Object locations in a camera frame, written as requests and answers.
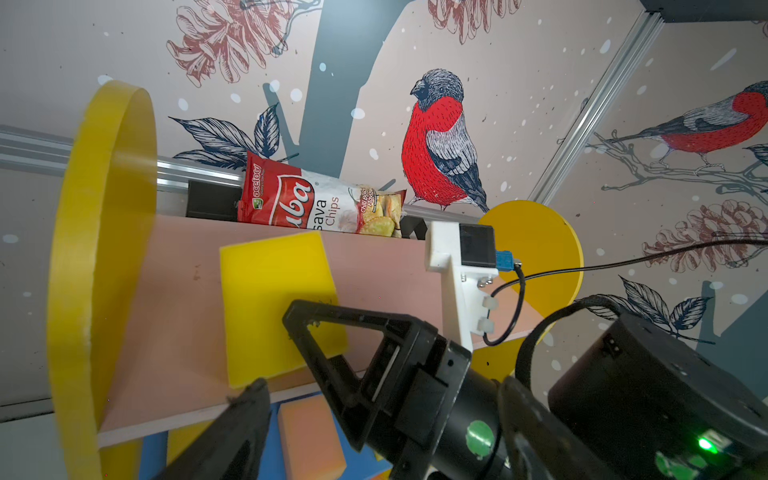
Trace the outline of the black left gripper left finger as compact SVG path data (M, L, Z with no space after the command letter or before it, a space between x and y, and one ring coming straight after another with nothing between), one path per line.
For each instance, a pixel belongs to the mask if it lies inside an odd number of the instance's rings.
M267 381L255 380L158 479L256 479L271 419Z

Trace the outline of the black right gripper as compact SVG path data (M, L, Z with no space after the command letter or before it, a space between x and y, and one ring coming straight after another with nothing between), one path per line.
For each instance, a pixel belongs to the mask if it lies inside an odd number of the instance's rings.
M499 384L414 316L307 300L283 325L350 445L392 465L393 479L512 479Z

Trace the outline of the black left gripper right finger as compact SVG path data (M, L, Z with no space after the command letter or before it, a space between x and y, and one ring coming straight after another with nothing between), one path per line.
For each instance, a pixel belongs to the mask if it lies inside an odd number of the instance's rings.
M618 479L516 378L497 391L499 420L514 479Z

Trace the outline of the salmon pink sponge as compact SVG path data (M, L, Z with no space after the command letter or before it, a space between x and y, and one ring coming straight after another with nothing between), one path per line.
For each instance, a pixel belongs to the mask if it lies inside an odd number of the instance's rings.
M339 479L345 472L339 435L322 395L283 403L278 427L287 479Z

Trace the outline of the bright yellow sponge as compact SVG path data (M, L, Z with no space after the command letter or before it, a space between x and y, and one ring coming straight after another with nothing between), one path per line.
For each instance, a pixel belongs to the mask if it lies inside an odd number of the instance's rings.
M338 303L321 235L223 247L220 272L229 386L241 388L305 367L283 317L295 300Z

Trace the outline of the yellow rectangular sponge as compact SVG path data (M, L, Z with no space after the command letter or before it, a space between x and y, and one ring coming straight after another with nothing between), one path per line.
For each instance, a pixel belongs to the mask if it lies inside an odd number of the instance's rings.
M211 424L212 420L199 422L168 432L166 465L181 455Z

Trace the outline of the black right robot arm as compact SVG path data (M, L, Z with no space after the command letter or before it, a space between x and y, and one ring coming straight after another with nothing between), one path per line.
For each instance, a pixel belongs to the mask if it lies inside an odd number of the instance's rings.
M283 324L348 442L394 479L763 479L767 408L684 343L597 296L613 324L551 388L526 340L502 381L410 315L294 301Z

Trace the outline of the yellow wooden shelf unit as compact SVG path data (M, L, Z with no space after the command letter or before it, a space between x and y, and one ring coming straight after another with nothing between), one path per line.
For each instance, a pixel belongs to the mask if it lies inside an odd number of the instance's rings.
M47 301L47 360L69 479L129 478L135 438L215 417L230 388L220 248L306 235L157 215L155 115L110 80L88 105L64 175ZM407 313L442 333L424 242L323 233L345 306Z

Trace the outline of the red chips bag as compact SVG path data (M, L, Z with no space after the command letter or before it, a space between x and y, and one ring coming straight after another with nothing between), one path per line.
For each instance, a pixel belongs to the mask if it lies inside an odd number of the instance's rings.
M383 192L250 153L238 220L400 238L406 192Z

